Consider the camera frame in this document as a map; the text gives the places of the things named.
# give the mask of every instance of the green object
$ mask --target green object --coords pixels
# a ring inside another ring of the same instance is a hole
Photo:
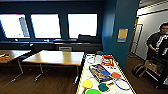
[[[97,89],[89,89],[86,94],[101,94]]]
[[[107,87],[107,85],[105,83],[101,83],[98,87],[99,87],[99,90],[102,92],[109,90],[109,87]]]

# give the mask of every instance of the blue wall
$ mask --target blue wall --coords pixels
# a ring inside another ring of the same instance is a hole
[[[102,42],[105,54],[112,54],[122,70],[126,65],[139,0],[107,0],[105,4]],[[128,29],[126,42],[117,42],[120,28]]]
[[[103,21],[104,1],[55,1],[55,2],[0,2],[0,14],[25,14],[31,39],[19,39],[19,41],[43,41],[43,39],[35,39],[30,15],[33,13],[52,14],[58,13],[60,18],[60,27],[62,39],[68,39],[68,13],[97,13],[98,14],[98,33],[101,37],[102,21]]]

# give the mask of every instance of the window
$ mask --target window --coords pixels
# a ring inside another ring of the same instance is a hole
[[[68,14],[68,22],[70,38],[79,34],[96,36],[97,14]]]
[[[61,38],[58,14],[32,14],[35,38]]]
[[[6,38],[30,38],[24,14],[0,14]]]

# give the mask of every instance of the wooden desk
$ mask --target wooden desk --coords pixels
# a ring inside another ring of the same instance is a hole
[[[98,89],[99,82],[91,74],[91,72],[89,70],[89,66],[90,65],[101,64],[101,62],[102,62],[102,56],[96,55],[95,59],[91,59],[91,57],[94,57],[94,56],[91,56],[91,55],[90,56],[86,56],[86,60],[85,60],[85,63],[84,63],[83,71],[82,71],[82,74],[81,74],[81,78],[80,78],[80,82],[79,82],[76,94],[82,94],[82,92],[84,90],[84,88],[82,87],[82,83],[85,80],[87,80],[87,79],[89,79],[93,83],[93,86],[92,86],[91,89],[96,89],[96,90],[100,91]],[[116,72],[116,73],[118,73],[118,74],[121,75],[121,78],[123,78],[126,81],[128,81],[127,78],[124,76],[123,72],[121,71],[120,67],[118,66],[118,63],[115,60],[113,60],[113,62],[114,62],[114,67],[109,67],[109,66],[104,66],[104,65],[102,65],[102,66],[107,71],[109,71],[110,73]],[[110,91],[108,91],[108,92],[101,92],[101,94],[135,94],[135,91],[133,90],[133,88],[131,87],[131,85],[130,85],[130,89],[129,90],[122,90],[116,84],[113,84],[113,85],[110,86]]]
[[[20,64],[20,61],[19,61],[18,57],[21,56],[21,55],[24,55],[28,52],[30,52],[30,50],[0,50],[0,55],[1,54],[8,54],[9,55],[9,59],[0,60],[0,63],[8,63],[8,62],[10,62],[14,59],[17,59],[21,74],[16,76],[11,82],[15,81],[19,76],[21,76],[23,74],[23,69],[22,69],[22,66]]]
[[[42,69],[41,64],[77,66],[77,75],[79,75],[78,66],[81,66],[83,55],[84,55],[84,52],[62,52],[62,51],[45,51],[45,50],[43,50],[35,55],[30,56],[29,58],[27,58],[25,60],[23,60],[23,62],[39,63],[40,68],[41,68],[41,74],[43,73],[43,69]],[[39,74],[35,78],[35,81],[37,81],[37,79],[40,77],[41,74]]]
[[[0,60],[0,63],[8,63],[10,61],[12,61],[13,59],[18,58],[19,56],[25,54],[29,52],[28,50],[0,50],[0,55],[1,54],[8,54],[9,55],[9,59],[7,60]]]

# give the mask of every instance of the desk leg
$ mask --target desk leg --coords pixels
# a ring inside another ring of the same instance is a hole
[[[76,78],[75,78],[75,81],[74,81],[73,85],[76,84],[76,82],[77,82],[77,80],[78,80],[78,76],[79,76],[79,68],[78,68],[78,66],[77,66],[77,76],[76,76]]]
[[[21,66],[21,64],[20,64],[20,60],[19,60],[19,58],[17,58],[17,62],[18,62],[18,65],[19,65],[21,74],[19,74],[18,76],[16,76],[11,82],[16,81],[16,79],[17,79],[18,77],[20,77],[20,76],[23,74],[23,69],[22,69],[22,66]]]
[[[41,70],[41,73],[36,76],[36,78],[35,78],[35,80],[34,80],[35,82],[37,82],[38,78],[39,78],[42,74],[48,72],[49,69],[47,69],[47,70],[44,72],[44,71],[43,71],[43,68],[42,68],[42,65],[40,64],[40,70]]]
[[[34,80],[35,82],[36,82],[36,81],[38,80],[38,78],[43,74],[43,68],[42,68],[41,64],[40,64],[40,70],[41,70],[41,73],[36,76],[36,78],[35,78],[35,80]]]

